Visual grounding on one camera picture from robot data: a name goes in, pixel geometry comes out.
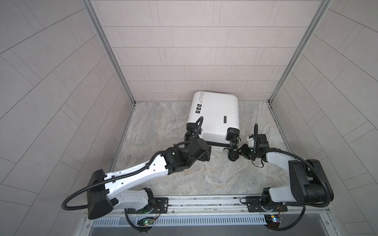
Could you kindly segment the white suitcase with black lining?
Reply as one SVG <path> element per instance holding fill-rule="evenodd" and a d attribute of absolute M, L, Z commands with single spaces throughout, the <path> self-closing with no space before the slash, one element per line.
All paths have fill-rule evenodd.
<path fill-rule="evenodd" d="M 203 117 L 198 135 L 211 147 L 212 151 L 228 150 L 228 159 L 239 158 L 240 125 L 238 99 L 232 94 L 198 91 L 194 94 L 187 122 L 185 140 L 189 140 L 198 130 L 196 121 Z"/>

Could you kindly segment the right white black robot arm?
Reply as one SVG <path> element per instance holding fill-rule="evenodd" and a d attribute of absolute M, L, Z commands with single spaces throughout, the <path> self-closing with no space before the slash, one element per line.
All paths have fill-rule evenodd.
<path fill-rule="evenodd" d="M 334 193 L 321 163 L 304 159 L 279 148 L 270 147 L 266 135 L 251 135 L 248 143 L 237 150 L 244 158 L 276 165 L 289 173 L 289 185 L 267 187 L 261 194 L 261 205 L 267 211 L 274 204 L 326 207 L 334 200 Z"/>

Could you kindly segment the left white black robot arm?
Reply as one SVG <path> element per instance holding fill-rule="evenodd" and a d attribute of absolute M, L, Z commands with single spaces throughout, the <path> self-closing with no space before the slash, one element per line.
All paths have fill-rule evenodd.
<path fill-rule="evenodd" d="M 133 187 L 183 172 L 196 161 L 209 161 L 210 155 L 211 148 L 206 141 L 196 138 L 158 151 L 148 162 L 122 171 L 97 170 L 88 186 L 68 196 L 61 208 L 66 211 L 87 209 L 90 220 L 106 216 L 117 208 L 151 211 L 156 203 L 152 190 L 134 191 Z"/>

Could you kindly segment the left circuit board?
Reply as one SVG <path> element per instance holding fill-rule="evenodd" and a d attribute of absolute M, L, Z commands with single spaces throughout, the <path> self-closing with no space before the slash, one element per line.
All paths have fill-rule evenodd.
<path fill-rule="evenodd" d="M 155 219 L 153 217 L 146 217 L 138 221 L 138 226 L 151 226 L 155 222 Z"/>

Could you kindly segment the circuit board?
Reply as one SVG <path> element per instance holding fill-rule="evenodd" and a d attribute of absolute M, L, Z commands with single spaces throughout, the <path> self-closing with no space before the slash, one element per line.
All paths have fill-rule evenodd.
<path fill-rule="evenodd" d="M 155 219 L 153 217 L 146 217 L 138 221 L 138 226 L 151 226 L 155 222 Z"/>
<path fill-rule="evenodd" d="M 265 215 L 266 227 L 278 229 L 283 223 L 284 218 L 279 215 Z"/>

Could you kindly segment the right circuit board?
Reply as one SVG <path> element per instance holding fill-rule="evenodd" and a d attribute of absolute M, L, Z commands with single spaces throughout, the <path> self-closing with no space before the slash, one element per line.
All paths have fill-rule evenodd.
<path fill-rule="evenodd" d="M 283 223 L 284 218 L 279 215 L 265 215 L 266 227 L 278 229 Z"/>

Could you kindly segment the right corner metal profile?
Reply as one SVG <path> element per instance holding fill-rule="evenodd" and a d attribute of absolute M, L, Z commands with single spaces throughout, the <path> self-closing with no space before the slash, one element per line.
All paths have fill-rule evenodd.
<path fill-rule="evenodd" d="M 273 91 L 271 97 L 268 99 L 268 103 L 272 104 L 274 100 L 277 98 L 278 93 L 284 86 L 287 78 L 289 77 L 290 73 L 292 72 L 293 68 L 295 67 L 297 61 L 299 60 L 300 56 L 302 55 L 304 49 L 306 48 L 307 44 L 309 43 L 312 35 L 315 33 L 318 25 L 320 24 L 321 20 L 323 19 L 326 11 L 328 10 L 332 0 L 323 0 L 320 2 L 318 9 L 316 10 L 312 20 L 310 21 L 309 26 L 307 27 L 298 47 L 296 48 L 292 58 L 289 61 L 285 71 L 283 72 L 275 90 Z"/>

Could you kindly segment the corner metal profile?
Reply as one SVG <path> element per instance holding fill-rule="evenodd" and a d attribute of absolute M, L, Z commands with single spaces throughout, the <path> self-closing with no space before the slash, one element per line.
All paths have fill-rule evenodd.
<path fill-rule="evenodd" d="M 91 3 L 91 1 L 89 0 L 83 0 L 82 1 L 82 4 L 83 4 L 83 7 L 89 17 L 89 20 L 90 22 L 92 23 L 93 25 L 93 28 L 95 30 L 95 32 L 97 33 L 97 36 L 99 38 L 99 41 L 101 43 L 101 45 L 103 46 L 108 58 L 109 58 L 109 61 L 113 67 L 113 69 L 115 70 L 115 73 L 117 74 L 117 76 L 119 77 L 123 87 L 125 88 L 130 100 L 132 101 L 133 105 L 136 104 L 136 101 L 132 95 L 132 92 L 129 88 L 129 86 L 127 85 L 127 82 L 125 80 L 125 77 L 121 71 L 121 68 L 117 62 L 117 59 L 115 57 L 115 54 L 106 38 L 106 35 L 105 35 L 105 32 L 100 24 L 100 21 L 95 13 L 95 9 Z"/>
<path fill-rule="evenodd" d="M 304 49 L 306 48 L 307 44 L 309 43 L 312 35 L 315 33 L 318 25 L 320 24 L 321 20 L 323 19 L 326 11 L 328 10 L 332 0 L 323 0 L 320 2 L 318 9 L 316 10 L 312 20 L 310 21 L 309 26 L 307 27 L 298 47 L 296 48 L 292 58 L 289 61 L 285 71 L 283 72 L 275 90 L 273 91 L 271 97 L 268 99 L 268 103 L 272 104 L 274 100 L 277 98 L 278 93 L 284 86 L 287 78 L 289 77 L 290 73 L 292 72 L 293 68 L 295 67 L 297 61 L 299 60 L 300 56 L 302 55 Z"/>

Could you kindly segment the left corner metal profile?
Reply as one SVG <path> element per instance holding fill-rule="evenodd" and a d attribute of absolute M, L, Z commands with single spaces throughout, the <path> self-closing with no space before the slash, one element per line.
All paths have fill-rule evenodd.
<path fill-rule="evenodd" d="M 117 62 L 117 59 L 115 57 L 115 54 L 106 38 L 106 35 L 105 35 L 105 32 L 100 24 L 100 21 L 95 13 L 95 9 L 91 3 L 91 1 L 89 0 L 83 0 L 82 1 L 82 4 L 83 4 L 83 7 L 89 17 L 89 20 L 90 22 L 92 23 L 93 25 L 93 28 L 95 30 L 95 32 L 97 33 L 97 36 L 99 38 L 99 41 L 101 43 L 101 45 L 103 46 L 108 58 L 109 58 L 109 61 L 113 67 L 113 69 L 115 70 L 115 73 L 117 74 L 117 76 L 119 77 L 123 87 L 125 88 L 130 100 L 132 101 L 133 105 L 136 104 L 136 101 L 132 95 L 132 92 L 129 88 L 129 86 L 127 85 L 127 82 L 125 80 L 125 77 L 121 71 L 121 68 Z"/>

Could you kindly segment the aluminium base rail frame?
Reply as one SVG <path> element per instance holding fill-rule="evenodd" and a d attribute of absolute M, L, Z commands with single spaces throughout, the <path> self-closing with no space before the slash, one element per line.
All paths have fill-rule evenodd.
<path fill-rule="evenodd" d="M 329 208 L 274 204 L 266 210 L 261 196 L 158 196 L 161 213 L 117 209 L 84 221 L 79 236 L 339 236 L 341 231 Z M 266 227 L 265 215 L 284 218 L 278 229 Z M 139 220 L 153 217 L 151 226 Z"/>

